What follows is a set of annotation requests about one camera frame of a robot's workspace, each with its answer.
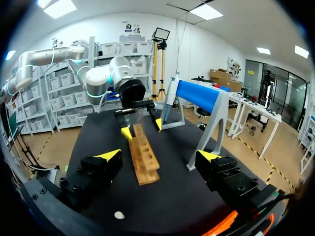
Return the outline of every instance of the yellow black caution tape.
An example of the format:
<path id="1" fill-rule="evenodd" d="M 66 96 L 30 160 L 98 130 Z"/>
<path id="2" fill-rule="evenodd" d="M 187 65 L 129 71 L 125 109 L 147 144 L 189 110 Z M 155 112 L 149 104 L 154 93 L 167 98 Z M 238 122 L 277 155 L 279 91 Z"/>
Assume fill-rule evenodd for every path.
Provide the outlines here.
<path id="1" fill-rule="evenodd" d="M 243 140 L 241 140 L 238 136 L 237 136 L 236 138 L 237 138 L 239 141 L 241 141 L 243 144 L 245 144 L 250 150 L 252 150 L 258 157 L 260 157 L 260 154 L 259 154 L 257 151 L 255 151 L 251 146 L 249 146 L 247 143 L 245 143 Z M 288 184 L 290 184 L 291 187 L 296 191 L 296 188 L 294 187 L 294 185 L 290 182 L 290 180 L 287 179 L 287 177 L 284 176 L 284 174 L 283 174 L 281 171 L 279 171 L 270 161 L 268 161 L 268 160 L 265 159 L 264 157 L 261 157 L 261 158 L 262 158 L 265 162 L 267 162 L 267 163 L 271 166 L 271 168 L 272 168 L 272 170 L 271 170 L 271 172 L 270 172 L 270 174 L 269 174 L 269 177 L 268 177 L 266 183 L 268 183 L 268 182 L 270 181 L 270 178 L 271 178 L 271 175 L 272 175 L 273 170 L 276 170 L 276 171 L 288 182 Z"/>
<path id="2" fill-rule="evenodd" d="M 41 154 L 42 154 L 42 152 L 44 151 L 44 148 L 45 148 L 46 144 L 47 144 L 47 143 L 49 142 L 49 140 L 51 139 L 51 136 L 53 136 L 53 133 L 51 133 L 51 134 L 49 135 L 49 137 L 48 137 L 47 141 L 45 142 L 44 146 L 41 148 L 41 151 L 40 151 L 40 153 L 39 153 L 39 155 L 38 155 L 38 158 L 37 158 L 37 159 L 39 159 L 39 158 L 40 158 L 40 155 L 41 155 Z"/>

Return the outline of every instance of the blue cylinder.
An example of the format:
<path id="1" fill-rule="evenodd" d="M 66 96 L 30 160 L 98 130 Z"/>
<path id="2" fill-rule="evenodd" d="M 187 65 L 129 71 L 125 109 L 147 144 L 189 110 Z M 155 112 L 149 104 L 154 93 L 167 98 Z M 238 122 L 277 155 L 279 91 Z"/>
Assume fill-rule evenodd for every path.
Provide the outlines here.
<path id="1" fill-rule="evenodd" d="M 180 80 L 176 95 L 211 113 L 219 91 Z"/>

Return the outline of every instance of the light panel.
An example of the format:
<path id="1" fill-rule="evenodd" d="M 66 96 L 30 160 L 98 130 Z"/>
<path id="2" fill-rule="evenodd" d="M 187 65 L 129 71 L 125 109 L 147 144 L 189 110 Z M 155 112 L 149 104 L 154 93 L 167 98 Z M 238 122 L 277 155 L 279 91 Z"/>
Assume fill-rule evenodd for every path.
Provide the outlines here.
<path id="1" fill-rule="evenodd" d="M 191 10 L 190 13 L 199 16 L 205 20 L 211 20 L 223 16 L 220 12 L 207 4 L 203 4 L 202 6 Z"/>
<path id="2" fill-rule="evenodd" d="M 37 0 L 37 5 L 45 9 L 45 7 L 47 7 L 50 2 L 51 0 Z"/>
<path id="3" fill-rule="evenodd" d="M 58 2 L 47 7 L 44 12 L 52 18 L 57 19 L 77 8 L 71 0 L 59 0 Z"/>
<path id="4" fill-rule="evenodd" d="M 294 51 L 296 54 L 304 57 L 304 58 L 308 58 L 309 57 L 309 51 L 305 50 L 304 48 L 301 48 L 297 45 L 295 45 L 295 51 Z"/>
<path id="5" fill-rule="evenodd" d="M 5 60 L 10 60 L 13 55 L 15 54 L 15 51 L 10 51 L 6 54 Z"/>
<path id="6" fill-rule="evenodd" d="M 257 48 L 260 53 L 271 55 L 270 50 L 266 48 Z"/>

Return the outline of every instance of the stool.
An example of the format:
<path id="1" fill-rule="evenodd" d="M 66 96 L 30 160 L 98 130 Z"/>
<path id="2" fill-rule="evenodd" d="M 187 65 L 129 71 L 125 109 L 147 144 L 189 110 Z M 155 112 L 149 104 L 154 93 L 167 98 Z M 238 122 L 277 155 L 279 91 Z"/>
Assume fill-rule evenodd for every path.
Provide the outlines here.
<path id="1" fill-rule="evenodd" d="M 204 121 L 205 117 L 210 116 L 211 113 L 210 113 L 210 112 L 207 112 L 207 111 L 205 111 L 205 110 L 203 110 L 201 107 L 198 107 L 196 111 L 197 111 L 197 113 L 200 115 L 198 118 L 202 117 L 202 122 L 199 123 L 199 124 L 197 125 L 197 127 L 198 127 L 199 129 L 201 129 L 202 131 L 205 131 L 205 129 L 206 129 L 206 127 L 207 127 L 207 124 L 205 124 L 203 121 Z"/>

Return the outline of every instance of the cardboard box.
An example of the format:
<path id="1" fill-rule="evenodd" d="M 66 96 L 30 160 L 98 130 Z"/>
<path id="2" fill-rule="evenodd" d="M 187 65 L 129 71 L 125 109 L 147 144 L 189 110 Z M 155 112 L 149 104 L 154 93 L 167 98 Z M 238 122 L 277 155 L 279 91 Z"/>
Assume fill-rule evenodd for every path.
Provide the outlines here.
<path id="1" fill-rule="evenodd" d="M 233 80 L 227 80 L 222 78 L 211 78 L 211 80 L 218 85 L 231 88 L 231 92 L 241 92 L 242 90 L 242 84 Z"/>
<path id="2" fill-rule="evenodd" d="M 218 79 L 227 79 L 227 80 L 231 80 L 232 79 L 232 75 L 225 73 L 225 72 L 221 72 L 218 70 L 210 70 L 210 77 L 211 78 L 218 78 Z"/>

